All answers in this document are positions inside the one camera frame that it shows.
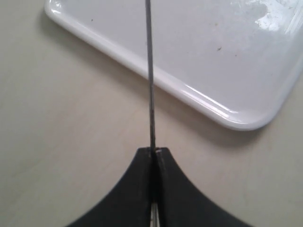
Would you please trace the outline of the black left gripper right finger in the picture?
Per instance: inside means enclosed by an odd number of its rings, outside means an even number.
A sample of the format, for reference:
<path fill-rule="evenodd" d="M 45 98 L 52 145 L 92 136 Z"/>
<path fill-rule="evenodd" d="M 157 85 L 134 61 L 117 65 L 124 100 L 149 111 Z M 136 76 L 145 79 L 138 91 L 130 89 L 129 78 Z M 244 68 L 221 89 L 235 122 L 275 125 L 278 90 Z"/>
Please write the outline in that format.
<path fill-rule="evenodd" d="M 161 227 L 248 226 L 201 193 L 168 148 L 155 151 L 155 197 Z"/>

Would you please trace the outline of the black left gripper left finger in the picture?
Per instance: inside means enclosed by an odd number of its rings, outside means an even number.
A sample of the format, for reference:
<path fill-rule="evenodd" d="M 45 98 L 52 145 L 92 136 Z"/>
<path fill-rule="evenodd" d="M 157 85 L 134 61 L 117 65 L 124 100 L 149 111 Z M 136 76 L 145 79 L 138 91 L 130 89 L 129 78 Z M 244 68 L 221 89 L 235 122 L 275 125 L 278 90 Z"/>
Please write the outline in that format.
<path fill-rule="evenodd" d="M 149 148 L 139 148 L 114 188 L 70 227 L 149 227 L 151 224 Z"/>

